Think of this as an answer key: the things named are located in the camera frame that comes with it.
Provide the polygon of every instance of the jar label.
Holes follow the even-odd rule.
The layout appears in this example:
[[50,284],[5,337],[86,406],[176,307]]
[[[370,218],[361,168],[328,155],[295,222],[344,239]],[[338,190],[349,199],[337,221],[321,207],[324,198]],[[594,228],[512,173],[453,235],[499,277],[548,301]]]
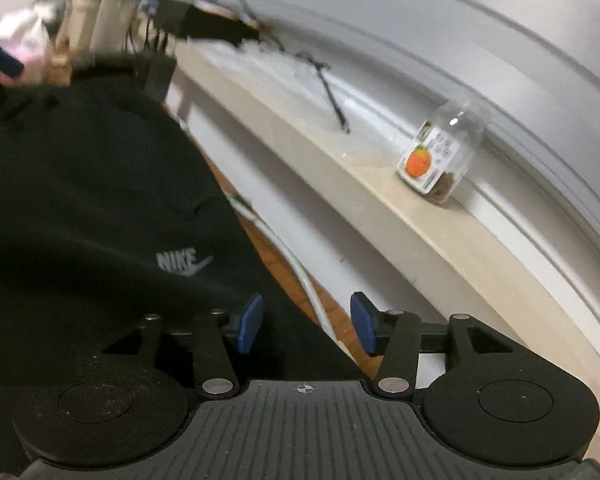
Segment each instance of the jar label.
[[459,150],[460,143],[439,126],[424,123],[400,159],[398,174],[417,191],[427,194]]

